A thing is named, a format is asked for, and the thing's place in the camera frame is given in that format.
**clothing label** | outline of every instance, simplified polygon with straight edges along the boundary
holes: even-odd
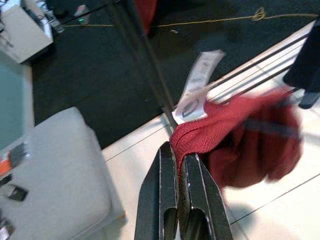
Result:
[[[6,228],[6,226],[3,226],[0,228],[0,240],[7,240],[9,239],[10,235]]]
[[[202,52],[192,66],[173,118],[178,124],[206,117],[204,104],[207,92],[201,92],[218,63],[224,57],[221,50]]]

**yellow cable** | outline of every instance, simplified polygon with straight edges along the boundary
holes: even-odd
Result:
[[[231,18],[222,18],[222,19],[212,19],[212,20],[203,20],[203,21],[186,21],[186,22],[176,22],[169,24],[162,24],[157,26],[151,26],[151,28],[166,28],[172,26],[180,26],[180,25],[191,25],[191,24],[208,24],[208,23],[218,23],[218,22],[227,22],[227,21],[237,21],[244,19],[251,19],[254,22],[275,18],[292,18],[292,17],[305,17],[305,18],[317,18],[319,15],[314,13],[288,13],[288,14],[279,14],[273,16],[266,16],[266,12],[264,7],[259,7],[257,11],[255,11],[252,16],[239,16],[239,17],[231,17]],[[86,24],[86,25],[64,25],[64,27],[114,27],[113,24]]]

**red cloth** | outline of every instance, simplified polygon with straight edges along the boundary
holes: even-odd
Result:
[[[148,34],[155,16],[157,0],[134,0],[134,2],[143,22],[144,31]]]
[[[298,131],[292,106],[276,105],[286,97],[279,91],[255,98],[236,96],[225,105],[207,102],[206,118],[177,126],[170,138],[178,175],[184,157],[192,153],[207,159],[208,170],[220,189],[247,187],[266,176],[279,180],[290,173],[301,157],[300,139],[250,130],[241,124],[250,118]]]

